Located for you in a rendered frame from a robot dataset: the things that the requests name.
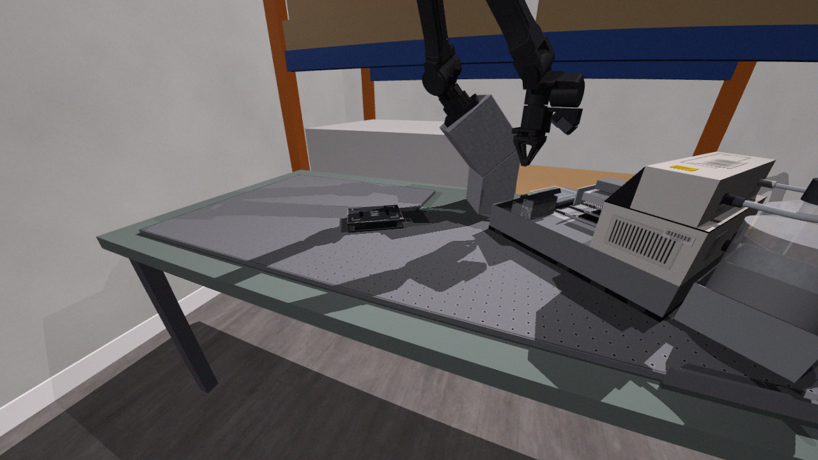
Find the white multiwell plate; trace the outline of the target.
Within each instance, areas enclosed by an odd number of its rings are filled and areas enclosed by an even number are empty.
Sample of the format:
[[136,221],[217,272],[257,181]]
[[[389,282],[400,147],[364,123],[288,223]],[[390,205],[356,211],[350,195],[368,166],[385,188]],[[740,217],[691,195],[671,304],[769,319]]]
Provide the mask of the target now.
[[[554,190],[556,188],[560,188],[560,187],[558,187],[558,186],[543,187],[541,189],[530,191],[528,195],[535,194],[535,193],[540,193],[540,192],[544,192],[544,191],[550,191],[550,190]],[[569,189],[564,189],[564,187],[561,187],[560,191],[561,191],[560,194],[555,194],[556,196],[558,196],[556,203],[575,200],[575,195],[576,195],[575,191],[570,191]]]

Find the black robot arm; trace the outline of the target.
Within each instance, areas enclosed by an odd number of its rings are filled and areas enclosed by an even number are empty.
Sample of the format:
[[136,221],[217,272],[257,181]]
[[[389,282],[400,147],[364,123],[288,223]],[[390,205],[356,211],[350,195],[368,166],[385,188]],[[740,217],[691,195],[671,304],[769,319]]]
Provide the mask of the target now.
[[[550,102],[550,107],[580,107],[585,90],[584,75],[551,71],[554,49],[534,20],[528,4],[524,0],[486,1],[508,44],[523,89],[526,89],[524,104],[548,105]],[[439,97],[447,115],[444,123],[449,127],[476,107],[479,97],[475,93],[468,97],[467,92],[456,84],[462,65],[455,55],[454,45],[448,41],[444,1],[417,0],[417,6],[426,45],[426,72],[422,75],[422,84],[428,93]],[[547,129],[552,122],[570,135],[578,127],[582,111],[531,107],[528,129]]]

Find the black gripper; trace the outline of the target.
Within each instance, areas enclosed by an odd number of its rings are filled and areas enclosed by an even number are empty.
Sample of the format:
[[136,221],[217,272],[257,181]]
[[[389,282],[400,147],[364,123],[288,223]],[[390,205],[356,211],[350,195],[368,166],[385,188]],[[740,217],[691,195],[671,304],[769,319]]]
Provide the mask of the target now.
[[[513,139],[515,149],[517,150],[517,152],[519,154],[520,164],[522,166],[524,166],[524,167],[526,167],[527,165],[530,165],[530,163],[534,159],[535,155],[543,147],[543,144],[544,144],[544,142],[546,142],[546,139],[547,139],[547,136],[544,136],[544,134],[545,133],[550,133],[550,128],[547,128],[547,129],[528,129],[530,108],[531,107],[545,108],[544,105],[529,105],[529,106],[524,105],[521,127],[517,127],[517,128],[512,129],[512,134],[516,134],[516,135],[514,135],[514,139]],[[526,133],[526,132],[528,132],[528,133]],[[526,144],[532,146],[528,155],[527,155]],[[538,148],[538,146],[539,146],[539,148]]]

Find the clear bottle with grey cap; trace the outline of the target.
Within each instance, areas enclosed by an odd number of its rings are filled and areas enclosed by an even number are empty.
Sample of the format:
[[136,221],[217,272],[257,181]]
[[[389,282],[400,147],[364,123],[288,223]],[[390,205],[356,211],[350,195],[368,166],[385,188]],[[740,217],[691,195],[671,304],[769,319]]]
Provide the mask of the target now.
[[[774,207],[777,207],[777,208],[798,212],[798,210],[801,208],[803,203],[804,203],[804,201],[802,201],[802,200],[775,201],[775,202],[766,203],[766,206],[774,206]],[[760,215],[774,215],[774,213],[768,213],[768,212],[761,211]]]

